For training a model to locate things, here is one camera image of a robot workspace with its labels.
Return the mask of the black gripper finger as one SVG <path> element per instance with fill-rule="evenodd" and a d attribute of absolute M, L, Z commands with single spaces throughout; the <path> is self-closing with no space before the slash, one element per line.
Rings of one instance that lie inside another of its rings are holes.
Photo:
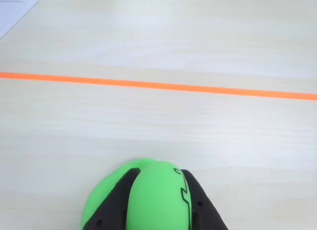
<path fill-rule="evenodd" d="M 199 182 L 188 170 L 181 170 L 186 178 L 192 202 L 193 230 L 228 230 L 220 214 Z"/>
<path fill-rule="evenodd" d="M 132 184 L 139 168 L 127 171 L 111 192 L 84 224 L 84 230 L 124 230 L 126 229 L 127 205 Z"/>

